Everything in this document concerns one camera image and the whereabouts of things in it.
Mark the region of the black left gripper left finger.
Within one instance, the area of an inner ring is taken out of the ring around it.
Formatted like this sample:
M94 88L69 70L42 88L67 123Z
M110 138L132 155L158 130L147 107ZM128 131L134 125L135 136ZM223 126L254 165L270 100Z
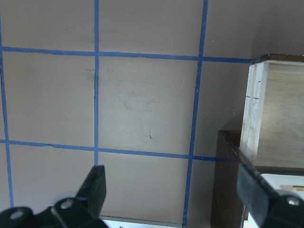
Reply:
M105 167L93 166L76 195L59 200L51 212L61 228L105 228L99 218L105 197Z

